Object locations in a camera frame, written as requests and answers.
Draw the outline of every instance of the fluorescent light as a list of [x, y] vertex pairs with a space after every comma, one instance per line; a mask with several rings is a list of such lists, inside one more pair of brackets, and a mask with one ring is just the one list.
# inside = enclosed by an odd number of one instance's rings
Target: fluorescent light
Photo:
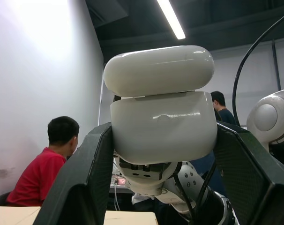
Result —
[[184, 31], [180, 26], [180, 23], [174, 13], [174, 10], [169, 0], [157, 0], [157, 1], [178, 40], [186, 38]]

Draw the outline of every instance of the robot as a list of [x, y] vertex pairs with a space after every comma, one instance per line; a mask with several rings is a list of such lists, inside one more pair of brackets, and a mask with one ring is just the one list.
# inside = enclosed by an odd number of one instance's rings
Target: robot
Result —
[[[127, 188], [171, 204], [190, 224], [284, 224], [284, 165], [266, 151], [269, 143], [284, 143], [284, 91], [262, 99], [249, 115], [255, 138], [217, 123], [211, 95], [195, 91], [213, 73], [212, 56], [199, 46], [112, 58], [104, 81], [123, 98], [111, 104], [112, 124], [87, 134], [34, 225], [102, 224], [113, 158]], [[188, 161], [212, 151], [216, 163], [203, 180]], [[216, 166], [229, 199], [207, 186]]]

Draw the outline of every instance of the dark ceiling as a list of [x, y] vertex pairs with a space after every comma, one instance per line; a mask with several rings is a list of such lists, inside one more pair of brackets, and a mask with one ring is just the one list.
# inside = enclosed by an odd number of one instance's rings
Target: dark ceiling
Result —
[[[284, 0], [170, 0], [178, 40], [157, 0], [86, 0], [105, 62], [114, 55], [174, 45], [215, 50], [253, 43], [284, 15]], [[284, 38], [284, 23], [266, 40]]]

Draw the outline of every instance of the black hair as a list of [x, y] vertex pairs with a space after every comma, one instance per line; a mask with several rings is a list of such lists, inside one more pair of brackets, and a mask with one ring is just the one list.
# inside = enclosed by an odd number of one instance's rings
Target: black hair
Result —
[[212, 100], [217, 101], [220, 105], [225, 106], [224, 95], [219, 91], [214, 91], [211, 93]]
[[69, 142], [72, 137], [77, 137], [79, 131], [78, 123], [68, 116], [52, 119], [47, 130], [49, 144], [62, 146]]

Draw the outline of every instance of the dark shirt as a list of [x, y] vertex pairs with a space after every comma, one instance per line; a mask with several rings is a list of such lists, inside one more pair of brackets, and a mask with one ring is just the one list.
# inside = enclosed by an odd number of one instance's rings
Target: dark shirt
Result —
[[222, 122], [236, 125], [235, 118], [228, 109], [220, 110], [220, 111], [218, 111], [218, 113], [219, 113], [219, 115], [222, 119]]

